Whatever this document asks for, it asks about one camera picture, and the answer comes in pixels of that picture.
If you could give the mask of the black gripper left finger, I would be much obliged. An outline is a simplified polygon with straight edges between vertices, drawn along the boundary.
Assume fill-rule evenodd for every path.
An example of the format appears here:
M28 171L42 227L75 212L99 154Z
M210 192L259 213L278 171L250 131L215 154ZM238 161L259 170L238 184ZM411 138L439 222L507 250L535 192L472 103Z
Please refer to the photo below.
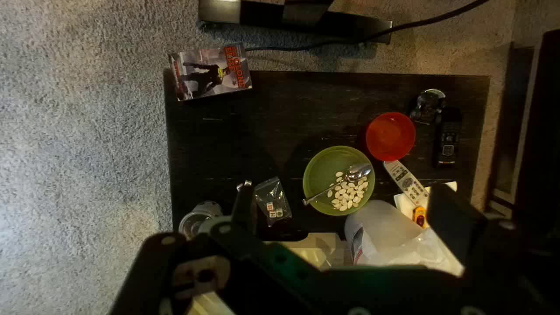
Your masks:
M187 241L178 233L148 236L119 289L108 315L185 315L190 301L225 287L231 262L208 236Z

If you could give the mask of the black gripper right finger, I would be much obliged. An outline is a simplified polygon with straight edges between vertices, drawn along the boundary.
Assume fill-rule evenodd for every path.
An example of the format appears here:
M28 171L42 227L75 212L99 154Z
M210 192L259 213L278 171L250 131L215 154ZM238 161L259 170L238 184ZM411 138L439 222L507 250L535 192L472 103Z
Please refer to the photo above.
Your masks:
M488 219L446 184L430 191L428 224L462 262L462 315L560 315L558 257L509 219Z

